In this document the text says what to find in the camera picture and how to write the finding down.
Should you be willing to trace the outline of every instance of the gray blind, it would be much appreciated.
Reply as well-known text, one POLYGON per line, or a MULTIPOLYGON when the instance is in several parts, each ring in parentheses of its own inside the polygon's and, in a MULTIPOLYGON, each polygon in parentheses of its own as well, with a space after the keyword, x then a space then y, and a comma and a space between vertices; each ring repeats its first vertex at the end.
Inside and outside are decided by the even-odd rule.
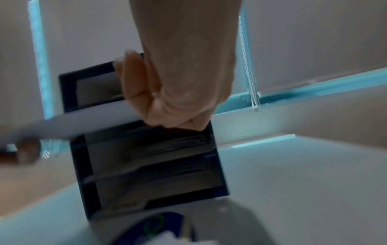
POLYGON ((386 0, 245 0, 258 90, 387 66, 386 0))

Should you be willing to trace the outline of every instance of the white table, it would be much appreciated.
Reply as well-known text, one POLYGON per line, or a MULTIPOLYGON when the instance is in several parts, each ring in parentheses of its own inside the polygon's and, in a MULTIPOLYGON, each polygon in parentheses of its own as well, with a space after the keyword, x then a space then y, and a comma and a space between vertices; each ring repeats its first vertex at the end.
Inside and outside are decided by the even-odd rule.
POLYGON ((219 150, 230 196, 87 222, 78 186, 0 222, 0 244, 109 244, 156 212, 222 244, 385 244, 387 153, 311 138, 219 150))

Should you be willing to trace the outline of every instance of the black organizer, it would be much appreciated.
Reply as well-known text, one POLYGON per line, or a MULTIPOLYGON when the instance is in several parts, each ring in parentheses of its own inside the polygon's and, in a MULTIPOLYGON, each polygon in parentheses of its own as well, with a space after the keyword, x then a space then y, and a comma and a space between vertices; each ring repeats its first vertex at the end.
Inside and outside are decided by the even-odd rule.
MULTIPOLYGON (((65 113, 123 100, 112 62, 59 80, 65 113)), ((88 219, 228 195, 211 123, 197 132, 128 122, 70 146, 88 219)))

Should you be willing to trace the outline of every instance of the roller blind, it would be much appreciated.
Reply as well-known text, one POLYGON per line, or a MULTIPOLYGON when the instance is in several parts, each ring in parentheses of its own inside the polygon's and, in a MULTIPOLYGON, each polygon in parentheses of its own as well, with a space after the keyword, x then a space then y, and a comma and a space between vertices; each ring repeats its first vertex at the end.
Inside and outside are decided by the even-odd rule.
POLYGON ((387 66, 385 0, 245 0, 258 91, 387 66))

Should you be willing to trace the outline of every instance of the table surface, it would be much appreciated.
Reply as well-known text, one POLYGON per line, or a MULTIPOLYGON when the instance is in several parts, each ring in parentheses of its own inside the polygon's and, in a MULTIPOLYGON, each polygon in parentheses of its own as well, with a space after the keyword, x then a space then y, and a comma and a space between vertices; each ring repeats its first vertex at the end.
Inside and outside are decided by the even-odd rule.
POLYGON ((0 222, 8 245, 109 244, 161 211, 221 244, 383 244, 387 152, 296 137, 219 149, 228 197, 88 223, 77 185, 0 222))

